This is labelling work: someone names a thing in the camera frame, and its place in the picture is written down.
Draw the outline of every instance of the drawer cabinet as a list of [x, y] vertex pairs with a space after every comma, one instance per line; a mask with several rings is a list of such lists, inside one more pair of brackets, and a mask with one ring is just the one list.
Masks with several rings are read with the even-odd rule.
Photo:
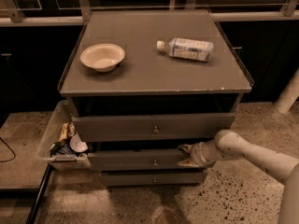
[[178, 162], [186, 159], [177, 149], [101, 151], [88, 157], [99, 171], [178, 169]]
[[[94, 11], [63, 74], [66, 98], [103, 184], [199, 184], [206, 169], [181, 167], [178, 145], [214, 137], [231, 127], [252, 80], [205, 10]], [[186, 37], [212, 42], [209, 63], [173, 59], [158, 40]], [[107, 73], [83, 66], [80, 54], [98, 43], [125, 50]]]
[[201, 170], [189, 172], [118, 172], [102, 173], [102, 182], [106, 186], [166, 185], [202, 183], [206, 173]]
[[73, 118], [86, 142], [214, 137], [229, 128], [234, 113]]

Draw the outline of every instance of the black cable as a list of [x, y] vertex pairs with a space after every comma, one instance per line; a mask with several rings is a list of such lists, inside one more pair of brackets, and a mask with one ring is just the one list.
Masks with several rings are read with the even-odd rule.
[[3, 144], [5, 144], [8, 149], [12, 152], [13, 154], [13, 158], [11, 158], [10, 160], [6, 160], [6, 161], [0, 161], [0, 162], [7, 162], [7, 161], [13, 161], [16, 158], [16, 153], [12, 150], [12, 148], [0, 137], [0, 140], [2, 141]]

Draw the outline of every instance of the speckled floor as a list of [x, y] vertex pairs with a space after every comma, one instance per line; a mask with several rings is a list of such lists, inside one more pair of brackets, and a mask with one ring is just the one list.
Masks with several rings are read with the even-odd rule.
[[[0, 188], [37, 187], [46, 163], [37, 158], [51, 112], [10, 114], [0, 136], [15, 150], [0, 163]], [[233, 131], [251, 143], [299, 158], [299, 104], [286, 115], [271, 103], [241, 104]], [[0, 144], [0, 160], [10, 158]], [[54, 171], [36, 223], [277, 223], [283, 186], [245, 160], [219, 161], [199, 186], [106, 189], [99, 174]], [[25, 223], [28, 200], [0, 199], [0, 223]]]

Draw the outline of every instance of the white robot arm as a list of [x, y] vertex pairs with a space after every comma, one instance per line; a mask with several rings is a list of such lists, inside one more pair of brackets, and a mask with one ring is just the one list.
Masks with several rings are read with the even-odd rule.
[[214, 161], [235, 157], [251, 162], [285, 185], [278, 224], [298, 223], [299, 159], [253, 145], [230, 130], [218, 132], [214, 140], [194, 145], [181, 145], [178, 148], [190, 154], [187, 160], [179, 163], [182, 166], [204, 167]]

